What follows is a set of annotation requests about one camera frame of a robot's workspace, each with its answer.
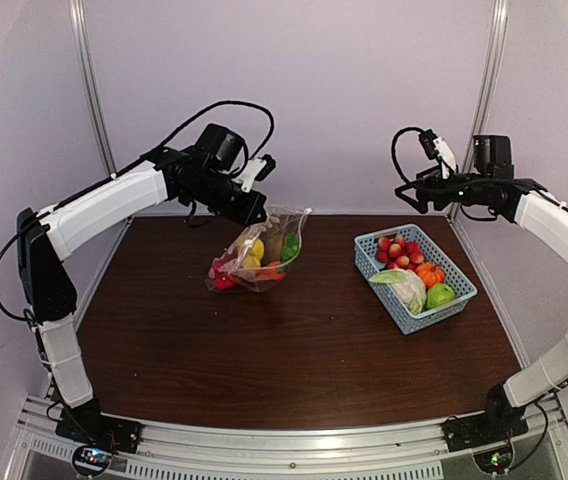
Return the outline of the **toy cabbage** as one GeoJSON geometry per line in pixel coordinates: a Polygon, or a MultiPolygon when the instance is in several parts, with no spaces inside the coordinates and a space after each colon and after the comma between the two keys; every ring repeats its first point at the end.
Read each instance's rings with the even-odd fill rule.
{"type": "Polygon", "coordinates": [[[412,270],[384,270],[372,275],[368,281],[371,284],[390,285],[412,315],[423,311],[427,297],[426,287],[412,270]]]}

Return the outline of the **red toy bell pepper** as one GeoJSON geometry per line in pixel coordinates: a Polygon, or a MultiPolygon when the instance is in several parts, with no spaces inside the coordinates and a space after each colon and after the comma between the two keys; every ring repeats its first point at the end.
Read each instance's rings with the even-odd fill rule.
{"type": "Polygon", "coordinates": [[[214,260],[209,270],[209,280],[212,289],[224,291],[233,288],[238,284],[237,279],[226,270],[228,261],[214,260]]]}

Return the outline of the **green toy apple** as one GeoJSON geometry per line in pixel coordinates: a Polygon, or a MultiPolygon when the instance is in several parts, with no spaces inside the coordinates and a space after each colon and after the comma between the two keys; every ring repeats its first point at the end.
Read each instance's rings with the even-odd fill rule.
{"type": "Polygon", "coordinates": [[[445,283],[437,283],[427,291],[425,309],[431,310],[446,305],[455,299],[455,291],[445,283]]]}

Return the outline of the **aluminium front rail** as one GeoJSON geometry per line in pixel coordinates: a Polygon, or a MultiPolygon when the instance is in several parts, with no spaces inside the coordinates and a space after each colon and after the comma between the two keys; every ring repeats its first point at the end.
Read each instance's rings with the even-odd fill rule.
{"type": "Polygon", "coordinates": [[[243,430],[144,421],[133,453],[102,479],[491,479],[487,460],[512,453],[509,479],[568,479],[568,423],[554,398],[531,406],[527,432],[452,451],[450,418],[369,428],[243,430]]]}

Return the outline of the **clear polka dot zip bag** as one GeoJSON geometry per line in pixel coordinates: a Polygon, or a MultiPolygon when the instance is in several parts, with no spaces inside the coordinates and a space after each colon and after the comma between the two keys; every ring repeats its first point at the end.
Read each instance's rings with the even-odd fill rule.
{"type": "Polygon", "coordinates": [[[279,205],[266,208],[266,220],[245,228],[209,268],[212,292],[265,292],[281,283],[302,250],[302,232],[313,210],[279,205]]]}

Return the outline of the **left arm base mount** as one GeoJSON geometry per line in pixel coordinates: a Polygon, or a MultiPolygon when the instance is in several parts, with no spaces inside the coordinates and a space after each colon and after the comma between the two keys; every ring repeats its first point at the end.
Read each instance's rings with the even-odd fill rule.
{"type": "Polygon", "coordinates": [[[57,436],[78,442],[71,454],[71,466],[85,479],[95,479],[111,466],[120,453],[137,452],[142,424],[105,415],[97,399],[71,408],[59,400],[61,412],[57,419],[57,436]]]}

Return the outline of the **yellow toy pear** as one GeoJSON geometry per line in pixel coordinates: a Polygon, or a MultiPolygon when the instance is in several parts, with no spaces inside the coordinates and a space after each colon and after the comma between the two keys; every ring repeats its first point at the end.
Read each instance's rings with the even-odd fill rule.
{"type": "Polygon", "coordinates": [[[249,249],[249,254],[261,261],[265,254],[265,245],[261,239],[256,239],[249,249]]]}

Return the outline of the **right aluminium frame post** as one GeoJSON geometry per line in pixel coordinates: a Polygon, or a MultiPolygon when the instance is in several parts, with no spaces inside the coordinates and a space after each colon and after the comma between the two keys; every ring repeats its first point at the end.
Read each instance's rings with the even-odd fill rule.
{"type": "Polygon", "coordinates": [[[508,31],[509,1],[495,0],[488,31],[485,63],[480,82],[473,122],[461,171],[469,173],[472,169],[473,137],[482,134],[488,124],[490,109],[501,69],[503,52],[508,31]]]}

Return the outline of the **orange toy pumpkin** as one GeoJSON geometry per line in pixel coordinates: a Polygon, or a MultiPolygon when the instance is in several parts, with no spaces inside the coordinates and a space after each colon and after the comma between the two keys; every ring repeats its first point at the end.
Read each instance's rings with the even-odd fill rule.
{"type": "Polygon", "coordinates": [[[416,268],[415,273],[423,281],[426,289],[430,289],[436,284],[443,283],[446,278],[444,270],[431,262],[420,264],[416,268]]]}

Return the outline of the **aluminium frame post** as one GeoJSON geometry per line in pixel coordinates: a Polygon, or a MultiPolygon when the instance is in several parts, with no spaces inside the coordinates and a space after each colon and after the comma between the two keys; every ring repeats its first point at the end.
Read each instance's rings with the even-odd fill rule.
{"type": "Polygon", "coordinates": [[[485,63],[480,82],[473,122],[461,171],[469,173],[472,169],[473,137],[482,134],[488,124],[490,109],[501,69],[503,52],[508,31],[509,1],[495,0],[488,31],[485,63]]]}
{"type": "Polygon", "coordinates": [[[100,99],[84,2],[82,0],[69,0],[68,7],[90,125],[106,175],[114,176],[118,172],[118,168],[100,99]]]}

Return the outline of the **orange toy carrot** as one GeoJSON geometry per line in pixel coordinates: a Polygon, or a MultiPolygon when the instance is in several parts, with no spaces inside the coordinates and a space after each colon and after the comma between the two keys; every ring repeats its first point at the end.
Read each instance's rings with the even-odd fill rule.
{"type": "Polygon", "coordinates": [[[288,271],[291,262],[299,255],[301,250],[301,240],[294,233],[287,234],[280,248],[278,260],[265,265],[258,276],[267,280],[280,281],[288,271]]]}

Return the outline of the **yellow toy bell pepper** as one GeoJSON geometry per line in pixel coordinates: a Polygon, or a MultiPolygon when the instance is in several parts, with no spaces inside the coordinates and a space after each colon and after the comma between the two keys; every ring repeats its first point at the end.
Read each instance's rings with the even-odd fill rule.
{"type": "Polygon", "coordinates": [[[252,246],[252,244],[247,248],[246,255],[245,255],[244,260],[243,260],[243,267],[245,269],[257,269],[257,268],[260,268],[262,266],[262,260],[263,259],[261,261],[259,261],[255,257],[252,257],[249,254],[249,249],[252,246]]]}

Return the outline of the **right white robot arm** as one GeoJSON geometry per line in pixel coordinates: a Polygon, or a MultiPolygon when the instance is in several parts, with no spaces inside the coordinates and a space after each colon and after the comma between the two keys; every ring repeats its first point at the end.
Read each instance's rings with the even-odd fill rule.
{"type": "MultiPolygon", "coordinates": [[[[434,166],[402,183],[395,194],[421,214],[455,204],[486,208],[538,240],[568,274],[568,206],[538,181],[515,174],[511,141],[504,135],[480,134],[471,141],[473,167],[462,172],[444,138],[431,129],[411,127],[434,166]]],[[[494,386],[476,430],[494,442],[509,431],[534,401],[568,384],[568,325],[561,339],[529,366],[494,386]]]]}

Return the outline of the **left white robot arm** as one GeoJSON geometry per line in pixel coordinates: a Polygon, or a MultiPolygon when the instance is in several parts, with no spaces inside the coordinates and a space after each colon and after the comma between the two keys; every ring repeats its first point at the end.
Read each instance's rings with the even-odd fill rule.
{"type": "Polygon", "coordinates": [[[63,403],[73,409],[68,425],[85,443],[101,442],[108,424],[86,406],[95,394],[76,336],[77,291],[65,261],[114,225],[172,200],[203,205],[243,226],[265,221],[266,197],[254,185],[275,169],[276,161],[268,154],[247,156],[234,171],[237,156],[245,151],[240,135],[209,124],[183,150],[160,144],[112,178],[39,212],[19,214],[18,273],[30,307],[27,318],[35,325],[44,364],[63,403]]]}

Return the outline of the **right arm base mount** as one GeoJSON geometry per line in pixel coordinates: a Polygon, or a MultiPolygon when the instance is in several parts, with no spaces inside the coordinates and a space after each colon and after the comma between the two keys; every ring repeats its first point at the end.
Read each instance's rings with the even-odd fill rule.
{"type": "Polygon", "coordinates": [[[529,431],[521,417],[494,422],[486,413],[449,416],[441,428],[450,453],[469,450],[479,470],[492,476],[508,472],[515,460],[513,440],[529,431]]]}

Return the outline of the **blue plastic basket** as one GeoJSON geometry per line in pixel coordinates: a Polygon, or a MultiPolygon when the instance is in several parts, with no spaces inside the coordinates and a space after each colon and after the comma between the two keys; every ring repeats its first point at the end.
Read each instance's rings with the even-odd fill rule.
{"type": "Polygon", "coordinates": [[[405,224],[373,233],[359,235],[354,240],[355,266],[383,304],[400,331],[409,335],[452,317],[464,310],[477,295],[477,288],[444,251],[417,225],[405,224]],[[411,270],[388,270],[377,259],[379,240],[400,235],[414,241],[425,259],[440,267],[443,284],[452,292],[451,299],[439,306],[427,306],[427,286],[411,270]]]}

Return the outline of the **left aluminium frame post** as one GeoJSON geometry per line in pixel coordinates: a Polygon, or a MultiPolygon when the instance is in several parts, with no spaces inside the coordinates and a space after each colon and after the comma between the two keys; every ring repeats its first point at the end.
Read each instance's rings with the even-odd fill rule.
{"type": "Polygon", "coordinates": [[[100,99],[84,2],[82,0],[69,0],[68,7],[90,125],[106,175],[114,176],[118,172],[118,168],[100,99]]]}

